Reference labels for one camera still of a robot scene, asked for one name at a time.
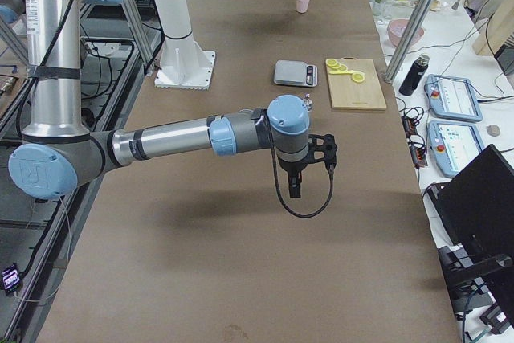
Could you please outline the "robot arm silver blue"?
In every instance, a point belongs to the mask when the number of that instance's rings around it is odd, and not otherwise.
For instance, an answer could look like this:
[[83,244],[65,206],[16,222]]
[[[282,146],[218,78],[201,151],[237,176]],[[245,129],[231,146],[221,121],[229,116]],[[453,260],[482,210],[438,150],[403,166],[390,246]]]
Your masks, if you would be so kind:
[[314,144],[307,106],[297,96],[279,96],[265,109],[132,132],[90,131],[81,118],[82,1],[25,1],[31,121],[8,161],[19,189],[34,198],[54,200],[135,161],[198,149],[212,149],[219,156],[270,149],[287,172],[289,194],[299,196],[300,176]]

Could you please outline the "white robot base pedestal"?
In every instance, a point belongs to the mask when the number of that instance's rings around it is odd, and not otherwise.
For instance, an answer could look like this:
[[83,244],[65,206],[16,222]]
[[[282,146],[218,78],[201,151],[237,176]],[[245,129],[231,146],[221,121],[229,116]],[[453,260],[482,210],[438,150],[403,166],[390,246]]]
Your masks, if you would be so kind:
[[154,0],[165,41],[155,85],[159,88],[206,90],[216,53],[194,39],[186,0]]

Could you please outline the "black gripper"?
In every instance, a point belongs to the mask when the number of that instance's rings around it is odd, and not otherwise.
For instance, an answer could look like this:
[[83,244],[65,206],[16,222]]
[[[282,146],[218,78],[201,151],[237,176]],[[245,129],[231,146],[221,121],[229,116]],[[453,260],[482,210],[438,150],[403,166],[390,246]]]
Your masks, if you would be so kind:
[[289,197],[301,198],[301,173],[306,164],[303,161],[285,161],[280,158],[279,165],[288,175]]

